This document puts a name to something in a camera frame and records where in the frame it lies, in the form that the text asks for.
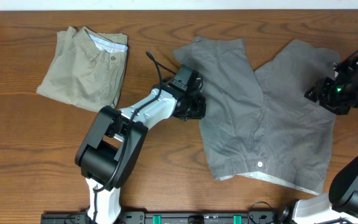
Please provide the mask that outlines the grey shorts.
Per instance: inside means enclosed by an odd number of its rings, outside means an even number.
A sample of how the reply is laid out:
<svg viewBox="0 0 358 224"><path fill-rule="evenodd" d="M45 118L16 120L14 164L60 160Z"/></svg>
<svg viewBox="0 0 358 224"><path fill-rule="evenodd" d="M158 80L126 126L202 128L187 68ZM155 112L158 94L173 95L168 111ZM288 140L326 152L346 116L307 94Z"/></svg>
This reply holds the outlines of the grey shorts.
<svg viewBox="0 0 358 224"><path fill-rule="evenodd" d="M196 37L173 56L203 77L199 127L214 179L241 175L321 194L336 117L305 92L333 77L337 51L293 40L253 69L243 40Z"/></svg>

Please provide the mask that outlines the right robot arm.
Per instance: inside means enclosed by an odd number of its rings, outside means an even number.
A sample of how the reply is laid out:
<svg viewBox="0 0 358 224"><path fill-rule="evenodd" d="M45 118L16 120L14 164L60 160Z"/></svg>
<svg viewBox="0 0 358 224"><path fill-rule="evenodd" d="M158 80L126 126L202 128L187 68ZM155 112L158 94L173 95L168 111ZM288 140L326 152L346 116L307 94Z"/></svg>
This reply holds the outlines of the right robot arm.
<svg viewBox="0 0 358 224"><path fill-rule="evenodd" d="M334 65L335 79L318 80L305 98L336 115L358 108L358 50ZM358 156L333 179L329 192L286 209L287 223L358 223Z"/></svg>

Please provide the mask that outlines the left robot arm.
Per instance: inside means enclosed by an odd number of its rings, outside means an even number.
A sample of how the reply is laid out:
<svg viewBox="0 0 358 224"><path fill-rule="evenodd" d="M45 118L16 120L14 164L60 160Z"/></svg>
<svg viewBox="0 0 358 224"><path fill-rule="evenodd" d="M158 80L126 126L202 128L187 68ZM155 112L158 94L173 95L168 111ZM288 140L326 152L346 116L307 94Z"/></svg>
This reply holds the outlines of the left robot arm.
<svg viewBox="0 0 358 224"><path fill-rule="evenodd" d="M120 188L137 162L148 131L175 117L202 119L206 111L202 88L181 90L155 85L132 106L100 109L75 156L89 187L88 223L114 223L120 213Z"/></svg>

